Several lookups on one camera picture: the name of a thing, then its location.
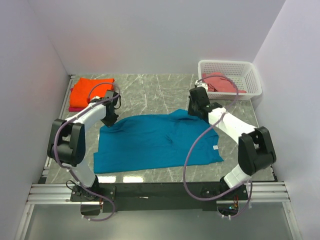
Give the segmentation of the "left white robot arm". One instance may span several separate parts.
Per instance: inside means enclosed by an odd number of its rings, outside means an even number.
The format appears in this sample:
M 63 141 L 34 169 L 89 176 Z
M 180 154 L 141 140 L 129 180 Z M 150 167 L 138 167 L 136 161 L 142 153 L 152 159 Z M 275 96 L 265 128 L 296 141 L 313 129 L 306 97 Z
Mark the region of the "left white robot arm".
M 63 169 L 70 172 L 82 195 L 88 201 L 100 195 L 99 180 L 85 161 L 86 131 L 101 121 L 111 127 L 118 119 L 115 113 L 120 93 L 107 90 L 104 97 L 95 96 L 86 108 L 67 119 L 56 119 L 51 126 L 47 155 Z

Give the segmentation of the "blue t shirt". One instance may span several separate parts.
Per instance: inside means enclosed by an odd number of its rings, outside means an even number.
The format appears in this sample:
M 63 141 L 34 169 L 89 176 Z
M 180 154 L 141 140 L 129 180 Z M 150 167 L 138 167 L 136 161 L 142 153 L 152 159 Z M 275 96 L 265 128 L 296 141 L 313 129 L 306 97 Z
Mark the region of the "blue t shirt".
M 99 132 L 95 174 L 181 167 L 209 124 L 186 110 L 124 118 Z

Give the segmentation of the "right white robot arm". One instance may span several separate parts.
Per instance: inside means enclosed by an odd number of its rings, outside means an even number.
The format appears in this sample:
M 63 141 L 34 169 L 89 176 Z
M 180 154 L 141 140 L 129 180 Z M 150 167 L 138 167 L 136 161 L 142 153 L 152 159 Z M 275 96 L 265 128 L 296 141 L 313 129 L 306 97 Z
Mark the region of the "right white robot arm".
M 238 145 L 237 165 L 220 180 L 219 193 L 222 198 L 232 199 L 237 194 L 237 185 L 276 162 L 269 130 L 264 126 L 250 125 L 219 103 L 211 103 L 204 87 L 189 91 L 188 114 L 204 120 L 210 128 L 223 131 Z

